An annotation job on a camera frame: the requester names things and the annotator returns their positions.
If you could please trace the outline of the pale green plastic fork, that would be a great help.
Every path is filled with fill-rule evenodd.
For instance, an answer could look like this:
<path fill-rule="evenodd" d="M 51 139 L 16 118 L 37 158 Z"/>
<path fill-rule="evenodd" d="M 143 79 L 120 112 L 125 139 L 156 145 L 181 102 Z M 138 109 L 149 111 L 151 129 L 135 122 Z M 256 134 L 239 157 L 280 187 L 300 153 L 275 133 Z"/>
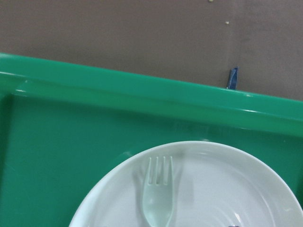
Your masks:
<path fill-rule="evenodd" d="M 149 158 L 142 193 L 143 215 L 151 227 L 167 227 L 174 210 L 173 158 Z"/>

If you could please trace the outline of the green plastic tray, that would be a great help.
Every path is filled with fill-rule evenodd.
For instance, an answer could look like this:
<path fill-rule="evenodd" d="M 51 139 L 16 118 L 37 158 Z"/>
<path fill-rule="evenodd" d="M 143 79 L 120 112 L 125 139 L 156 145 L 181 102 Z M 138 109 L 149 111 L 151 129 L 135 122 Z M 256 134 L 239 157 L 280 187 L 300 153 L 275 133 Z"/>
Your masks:
<path fill-rule="evenodd" d="M 3 227 L 68 227 L 91 189 L 117 165 L 183 141 L 254 156 L 303 208 L 302 102 L 0 56 Z"/>

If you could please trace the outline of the white round plate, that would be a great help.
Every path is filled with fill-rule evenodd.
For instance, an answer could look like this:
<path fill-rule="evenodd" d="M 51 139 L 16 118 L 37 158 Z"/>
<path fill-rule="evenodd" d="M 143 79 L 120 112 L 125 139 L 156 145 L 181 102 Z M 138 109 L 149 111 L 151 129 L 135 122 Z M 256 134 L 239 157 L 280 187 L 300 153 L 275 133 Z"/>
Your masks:
<path fill-rule="evenodd" d="M 127 158 L 106 174 L 75 212 L 72 227 L 150 227 L 142 211 L 149 158 L 173 158 L 169 227 L 300 227 L 302 208 L 282 178 L 239 149 L 174 142 Z"/>

